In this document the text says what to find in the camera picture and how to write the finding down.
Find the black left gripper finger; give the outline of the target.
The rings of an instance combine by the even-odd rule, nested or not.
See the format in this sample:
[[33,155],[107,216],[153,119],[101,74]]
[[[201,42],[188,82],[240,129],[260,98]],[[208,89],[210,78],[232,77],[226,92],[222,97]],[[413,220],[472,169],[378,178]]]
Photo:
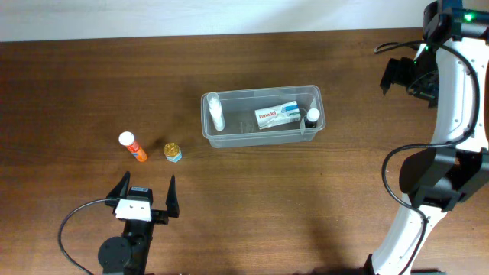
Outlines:
[[131,174],[126,171],[119,183],[108,193],[107,199],[123,199],[128,193]]
[[180,206],[176,194],[176,179],[174,175],[172,175],[170,179],[165,205],[167,207],[167,215],[169,217],[178,218],[180,216]]

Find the small jar gold lid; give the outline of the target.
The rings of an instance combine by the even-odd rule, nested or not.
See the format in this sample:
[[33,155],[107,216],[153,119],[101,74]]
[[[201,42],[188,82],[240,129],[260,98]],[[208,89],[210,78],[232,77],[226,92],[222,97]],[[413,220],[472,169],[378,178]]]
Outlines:
[[176,163],[182,158],[182,151],[176,143],[167,143],[164,146],[164,155],[168,161]]

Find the orange tube white cap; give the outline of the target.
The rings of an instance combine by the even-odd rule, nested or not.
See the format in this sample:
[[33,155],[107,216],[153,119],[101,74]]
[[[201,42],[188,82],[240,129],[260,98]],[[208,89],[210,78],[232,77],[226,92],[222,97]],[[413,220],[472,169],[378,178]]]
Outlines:
[[130,131],[124,131],[118,136],[119,143],[126,147],[136,160],[144,162],[147,160],[147,154],[141,145],[136,141],[135,136]]

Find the dark bottle white cap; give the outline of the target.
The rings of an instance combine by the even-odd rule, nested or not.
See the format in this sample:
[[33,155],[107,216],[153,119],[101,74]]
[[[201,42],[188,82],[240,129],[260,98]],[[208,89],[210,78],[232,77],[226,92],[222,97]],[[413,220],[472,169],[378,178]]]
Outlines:
[[315,128],[319,120],[321,113],[317,108],[311,108],[304,119],[304,124],[306,128]]

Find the white translucent spray bottle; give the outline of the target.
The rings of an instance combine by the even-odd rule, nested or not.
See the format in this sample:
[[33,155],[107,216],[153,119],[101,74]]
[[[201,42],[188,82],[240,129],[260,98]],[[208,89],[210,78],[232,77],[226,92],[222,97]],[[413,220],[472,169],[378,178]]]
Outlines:
[[206,99],[215,129],[217,131],[223,131],[225,128],[225,119],[222,112],[222,104],[219,99],[219,95],[216,92],[210,92],[206,96]]

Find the white Panadol medicine box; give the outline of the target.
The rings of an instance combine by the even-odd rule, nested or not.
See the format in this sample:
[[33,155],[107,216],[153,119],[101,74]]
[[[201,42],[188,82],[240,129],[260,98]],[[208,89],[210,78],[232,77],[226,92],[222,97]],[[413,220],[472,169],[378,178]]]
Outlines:
[[260,129],[285,125],[301,119],[300,108],[296,101],[258,109],[254,114]]

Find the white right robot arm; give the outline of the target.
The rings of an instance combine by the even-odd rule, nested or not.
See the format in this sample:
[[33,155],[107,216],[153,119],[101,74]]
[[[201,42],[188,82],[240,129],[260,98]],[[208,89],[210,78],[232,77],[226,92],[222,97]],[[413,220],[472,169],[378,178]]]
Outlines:
[[414,58],[392,59],[383,92],[397,84],[435,108],[428,144],[411,144],[399,175],[399,210],[386,238],[363,266],[365,274],[411,274],[433,228],[488,181],[484,93],[488,74],[488,14],[460,1],[437,0],[423,13]]

